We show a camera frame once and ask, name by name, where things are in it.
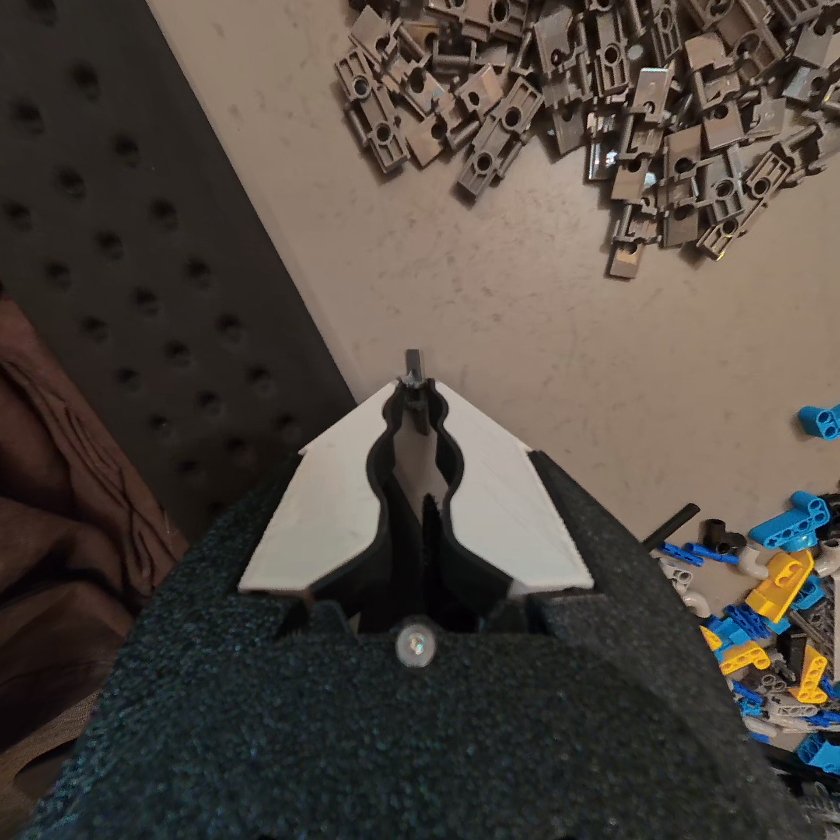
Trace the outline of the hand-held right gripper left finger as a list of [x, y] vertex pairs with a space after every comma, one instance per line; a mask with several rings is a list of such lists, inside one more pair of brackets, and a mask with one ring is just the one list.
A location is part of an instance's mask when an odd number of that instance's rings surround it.
[[240, 592], [356, 602], [388, 578], [385, 488], [402, 424], [403, 385], [391, 381], [305, 445]]

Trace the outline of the grey desk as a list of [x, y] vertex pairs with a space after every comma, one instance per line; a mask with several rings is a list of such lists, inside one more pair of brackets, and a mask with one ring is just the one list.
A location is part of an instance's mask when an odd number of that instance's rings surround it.
[[536, 122], [476, 203], [466, 154], [384, 176], [343, 115], [347, 2], [150, 2], [248, 199], [362, 401], [423, 351], [642, 540], [688, 502], [748, 531], [838, 492], [838, 156], [719, 260], [647, 245], [607, 275], [618, 211]]

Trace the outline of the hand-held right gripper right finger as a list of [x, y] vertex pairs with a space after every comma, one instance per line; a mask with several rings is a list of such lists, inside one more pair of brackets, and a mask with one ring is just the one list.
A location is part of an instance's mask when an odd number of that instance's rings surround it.
[[539, 453], [449, 386], [429, 380], [440, 504], [439, 570], [458, 599], [522, 599], [595, 587], [534, 463]]

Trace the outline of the single grey track piece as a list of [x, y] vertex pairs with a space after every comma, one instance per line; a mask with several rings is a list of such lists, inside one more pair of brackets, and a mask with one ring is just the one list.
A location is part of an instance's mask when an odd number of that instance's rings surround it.
[[404, 407], [413, 420], [416, 431], [427, 437], [431, 432], [427, 378], [420, 349], [405, 351], [405, 374], [401, 379], [405, 390]]

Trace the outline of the heap of mixed coloured bricks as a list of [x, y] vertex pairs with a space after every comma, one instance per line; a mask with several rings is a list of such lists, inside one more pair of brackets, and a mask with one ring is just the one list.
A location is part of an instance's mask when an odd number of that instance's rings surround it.
[[839, 828], [838, 489], [792, 493], [749, 532], [677, 531], [688, 503], [642, 541], [696, 617], [749, 737], [824, 838]]

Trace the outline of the pile of grey track links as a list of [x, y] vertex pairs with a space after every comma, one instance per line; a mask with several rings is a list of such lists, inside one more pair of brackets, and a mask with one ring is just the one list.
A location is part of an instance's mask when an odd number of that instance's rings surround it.
[[343, 115], [384, 176], [464, 155], [476, 203], [547, 129], [610, 191], [609, 277], [719, 260], [838, 160], [838, 2], [348, 2]]

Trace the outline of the black perforated foam pad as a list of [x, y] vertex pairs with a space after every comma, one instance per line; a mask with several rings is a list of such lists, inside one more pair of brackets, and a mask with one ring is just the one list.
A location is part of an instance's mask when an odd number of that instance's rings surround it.
[[2, 285], [197, 540], [354, 399], [148, 4], [1, 42]]

